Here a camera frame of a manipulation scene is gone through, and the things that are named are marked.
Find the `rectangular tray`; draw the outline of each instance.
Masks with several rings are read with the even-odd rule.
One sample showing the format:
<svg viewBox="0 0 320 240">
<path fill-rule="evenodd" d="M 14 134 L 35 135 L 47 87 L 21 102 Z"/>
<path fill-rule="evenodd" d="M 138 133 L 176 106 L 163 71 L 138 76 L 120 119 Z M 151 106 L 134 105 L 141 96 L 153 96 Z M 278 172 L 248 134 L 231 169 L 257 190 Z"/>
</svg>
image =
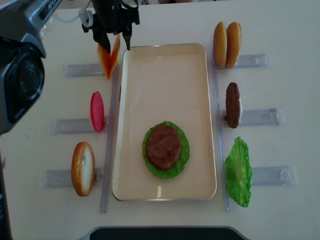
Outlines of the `rectangular tray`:
<svg viewBox="0 0 320 240">
<path fill-rule="evenodd" d="M 151 174 L 142 156 L 149 128 L 178 125 L 190 146 L 184 170 Z M 118 200 L 210 199 L 217 189 L 206 52 L 201 44 L 133 47 L 123 56 L 112 176 Z"/>
</svg>

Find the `brown patty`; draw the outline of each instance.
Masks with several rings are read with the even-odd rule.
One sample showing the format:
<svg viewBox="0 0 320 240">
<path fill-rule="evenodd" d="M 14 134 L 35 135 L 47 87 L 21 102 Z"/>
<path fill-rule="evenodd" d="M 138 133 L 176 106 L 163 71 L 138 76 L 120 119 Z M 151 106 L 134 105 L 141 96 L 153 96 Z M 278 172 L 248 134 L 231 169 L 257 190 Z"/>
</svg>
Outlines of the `brown patty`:
<svg viewBox="0 0 320 240">
<path fill-rule="evenodd" d="M 181 155 L 181 140 L 177 130 L 159 124 L 151 132 L 145 146 L 147 160 L 157 169 L 167 171 Z"/>
<path fill-rule="evenodd" d="M 241 114 L 240 93 L 235 82 L 231 82 L 226 89 L 225 107 L 226 121 L 230 128 L 235 129 L 239 125 Z"/>
</svg>

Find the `sesame bun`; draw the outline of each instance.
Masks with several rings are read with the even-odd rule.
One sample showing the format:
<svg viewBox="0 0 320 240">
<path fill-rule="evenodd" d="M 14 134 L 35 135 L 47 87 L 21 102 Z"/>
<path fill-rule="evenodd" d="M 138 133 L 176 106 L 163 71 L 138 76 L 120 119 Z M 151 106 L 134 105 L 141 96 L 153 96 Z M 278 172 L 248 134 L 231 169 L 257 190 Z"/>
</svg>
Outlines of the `sesame bun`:
<svg viewBox="0 0 320 240">
<path fill-rule="evenodd" d="M 227 59 L 227 30 L 221 21 L 217 24 L 213 34 L 213 56 L 215 63 L 220 68 L 224 68 Z"/>
<path fill-rule="evenodd" d="M 88 196 L 94 184 L 95 156 L 89 143 L 79 142 L 73 152 L 71 181 L 80 197 Z"/>
<path fill-rule="evenodd" d="M 227 50 L 225 65 L 232 69 L 238 60 L 242 43 L 241 26 L 237 22 L 232 22 L 226 29 Z"/>
</svg>

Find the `green lettuce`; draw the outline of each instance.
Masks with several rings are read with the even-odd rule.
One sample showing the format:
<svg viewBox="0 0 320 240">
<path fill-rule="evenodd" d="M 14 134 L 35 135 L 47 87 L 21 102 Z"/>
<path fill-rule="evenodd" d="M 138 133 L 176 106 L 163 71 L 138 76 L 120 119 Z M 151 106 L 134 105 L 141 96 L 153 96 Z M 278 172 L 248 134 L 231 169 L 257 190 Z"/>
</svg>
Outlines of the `green lettuce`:
<svg viewBox="0 0 320 240">
<path fill-rule="evenodd" d="M 252 168 L 249 148 L 238 136 L 225 163 L 226 189 L 230 197 L 240 206 L 248 207 L 251 197 Z"/>
<path fill-rule="evenodd" d="M 181 139 L 181 144 L 182 144 L 182 148 L 181 148 L 181 156 L 178 159 L 178 161 L 172 166 L 172 168 L 170 168 L 167 171 L 162 171 L 157 169 L 155 166 L 153 166 L 147 159 L 147 155 L 146 155 L 146 144 L 147 144 L 147 140 L 151 134 L 151 132 L 155 129 L 156 126 L 158 126 L 159 124 L 151 127 L 148 132 L 145 134 L 143 142 L 142 142 L 142 156 L 143 159 L 145 161 L 146 167 L 149 169 L 149 171 L 156 176 L 159 179 L 171 179 L 176 177 L 177 175 L 179 175 L 180 173 L 182 173 L 182 171 L 185 168 L 185 164 L 187 163 L 187 161 L 189 160 L 190 157 L 190 147 L 189 147 L 189 142 L 188 139 L 184 133 L 184 131 L 181 130 L 180 127 L 178 127 L 177 125 L 175 125 L 174 123 L 170 122 L 170 121 L 164 121 L 163 122 L 164 125 L 173 127 L 174 129 L 177 130 L 180 139 Z"/>
</svg>

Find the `white table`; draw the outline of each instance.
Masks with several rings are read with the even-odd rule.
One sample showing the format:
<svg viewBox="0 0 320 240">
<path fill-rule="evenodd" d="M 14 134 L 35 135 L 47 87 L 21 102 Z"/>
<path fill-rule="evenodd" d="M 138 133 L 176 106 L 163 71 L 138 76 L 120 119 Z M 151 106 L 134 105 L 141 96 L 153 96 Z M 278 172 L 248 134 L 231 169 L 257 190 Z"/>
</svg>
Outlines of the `white table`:
<svg viewBox="0 0 320 240">
<path fill-rule="evenodd" d="M 103 77 L 64 78 L 63 64 L 99 60 L 92 32 L 84 34 L 79 20 L 57 22 L 43 41 L 47 52 L 43 94 L 17 126 L 0 138 L 14 239 L 80 239 L 100 227 L 115 226 L 215 226 L 229 227 L 249 239 L 319 239 L 319 9 L 317 0 L 307 4 L 220 1 L 139 8 L 140 25 L 133 26 L 131 45 L 200 43 L 207 52 L 209 78 L 210 36 L 219 21 L 241 24 L 242 54 L 268 53 L 272 57 L 269 69 L 228 71 L 219 78 L 219 89 L 224 91 L 229 82 L 236 81 L 245 109 L 283 107 L 286 124 L 230 130 L 224 138 L 228 142 L 225 148 L 231 149 L 233 139 L 241 135 L 249 145 L 253 167 L 294 164 L 299 184 L 253 187 L 249 207 L 232 207 L 230 212 L 224 209 L 219 160 L 217 191 L 208 201 L 120 202 L 110 194 L 108 212 L 100 214 L 101 185 L 82 198 L 72 188 L 39 187 L 41 170 L 71 167 L 74 147 L 80 141 L 91 144 L 98 167 L 103 167 L 106 154 L 106 134 L 50 135 L 52 119 L 89 117 L 95 91 L 101 92 L 108 111 L 112 86 Z M 76 14 L 75 9 L 58 12 L 63 19 Z M 120 57 L 124 50 L 122 39 Z"/>
</svg>

